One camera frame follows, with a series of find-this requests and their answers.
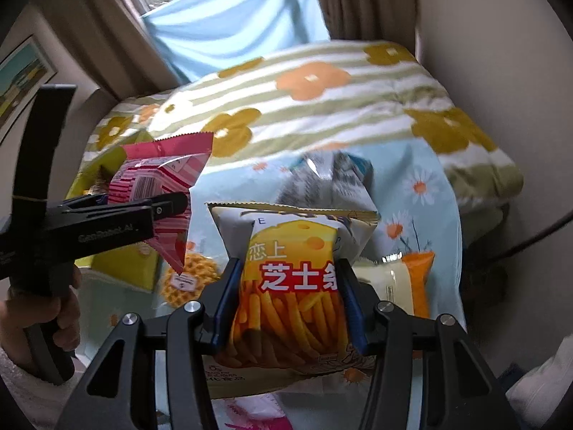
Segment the red striped snack bag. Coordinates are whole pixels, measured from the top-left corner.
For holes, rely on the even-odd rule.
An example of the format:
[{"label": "red striped snack bag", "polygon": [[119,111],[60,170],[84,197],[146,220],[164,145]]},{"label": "red striped snack bag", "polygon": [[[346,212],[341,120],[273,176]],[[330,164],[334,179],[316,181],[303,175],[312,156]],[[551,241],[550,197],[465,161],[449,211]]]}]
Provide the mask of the red striped snack bag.
[{"label": "red striped snack bag", "polygon": [[[123,204],[169,192],[185,192],[203,171],[213,149],[213,133],[198,132],[169,139],[122,146],[125,162],[110,183],[108,204]],[[147,244],[161,255],[173,270],[184,268],[185,246],[191,206],[180,215],[155,221],[155,236]]]}]

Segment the screw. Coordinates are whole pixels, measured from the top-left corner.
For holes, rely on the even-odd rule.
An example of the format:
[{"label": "screw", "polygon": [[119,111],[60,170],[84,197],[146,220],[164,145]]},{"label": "screw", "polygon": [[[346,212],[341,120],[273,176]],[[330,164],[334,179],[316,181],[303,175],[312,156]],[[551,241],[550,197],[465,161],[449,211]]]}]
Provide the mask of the screw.
[{"label": "screw", "polygon": [[380,312],[391,312],[392,310],[394,310],[394,304],[392,304],[391,302],[388,302],[387,300],[381,300],[378,305],[376,306],[376,308],[380,311]]},{"label": "screw", "polygon": [[125,314],[121,319],[121,322],[124,325],[133,325],[136,321],[138,321],[139,317],[137,314]]},{"label": "screw", "polygon": [[450,314],[443,314],[439,318],[439,321],[441,321],[442,325],[445,325],[446,327],[453,327],[456,324],[456,319]]},{"label": "screw", "polygon": [[183,307],[187,312],[197,312],[201,310],[201,303],[196,300],[190,300],[185,306]]}]

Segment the framed painting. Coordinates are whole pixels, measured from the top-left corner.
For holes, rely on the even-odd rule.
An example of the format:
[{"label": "framed painting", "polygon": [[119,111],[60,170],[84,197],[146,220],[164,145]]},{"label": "framed painting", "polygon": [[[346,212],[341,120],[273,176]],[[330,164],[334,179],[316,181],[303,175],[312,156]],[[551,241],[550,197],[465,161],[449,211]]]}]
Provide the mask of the framed painting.
[{"label": "framed painting", "polygon": [[33,36],[0,63],[0,144],[40,86],[55,74],[56,70]]}]

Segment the finger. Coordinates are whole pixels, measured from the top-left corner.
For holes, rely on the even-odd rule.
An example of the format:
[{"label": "finger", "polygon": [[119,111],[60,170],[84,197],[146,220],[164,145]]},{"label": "finger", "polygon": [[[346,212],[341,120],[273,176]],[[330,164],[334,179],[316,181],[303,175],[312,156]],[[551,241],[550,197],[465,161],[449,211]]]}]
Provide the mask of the finger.
[{"label": "finger", "polygon": [[62,307],[58,314],[58,326],[64,330],[80,318],[80,303],[72,290],[62,301]]},{"label": "finger", "polygon": [[81,286],[81,271],[78,267],[73,266],[72,287],[79,290]]},{"label": "finger", "polygon": [[19,294],[0,303],[0,320],[6,326],[28,328],[36,323],[48,323],[59,314],[58,297]]},{"label": "finger", "polygon": [[80,324],[78,321],[69,327],[58,330],[52,336],[54,344],[64,351],[72,351],[80,344]]}]

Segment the waffle cookie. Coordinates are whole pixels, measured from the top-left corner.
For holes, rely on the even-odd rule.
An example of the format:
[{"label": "waffle cookie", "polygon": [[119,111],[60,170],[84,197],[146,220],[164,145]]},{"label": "waffle cookie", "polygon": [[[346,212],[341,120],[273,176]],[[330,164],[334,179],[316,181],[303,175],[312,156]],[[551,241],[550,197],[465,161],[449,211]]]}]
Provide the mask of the waffle cookie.
[{"label": "waffle cookie", "polygon": [[181,274],[167,266],[161,278],[161,295],[165,302],[176,309],[199,298],[203,288],[219,278],[217,264],[213,259],[196,252],[187,252]]}]

